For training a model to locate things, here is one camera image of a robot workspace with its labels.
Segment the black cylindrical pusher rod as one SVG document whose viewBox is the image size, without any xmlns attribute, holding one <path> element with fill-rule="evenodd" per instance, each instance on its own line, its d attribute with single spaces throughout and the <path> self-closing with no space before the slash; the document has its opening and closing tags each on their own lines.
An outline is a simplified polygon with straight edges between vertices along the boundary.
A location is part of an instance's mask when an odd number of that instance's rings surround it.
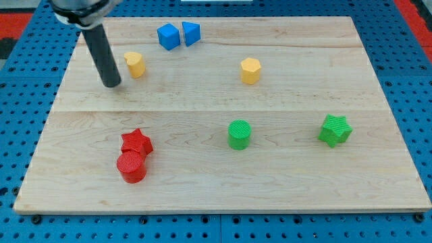
<svg viewBox="0 0 432 243">
<path fill-rule="evenodd" d="M 122 79 L 103 25 L 83 30 L 82 34 L 103 85 L 107 88 L 118 86 Z"/>
</svg>

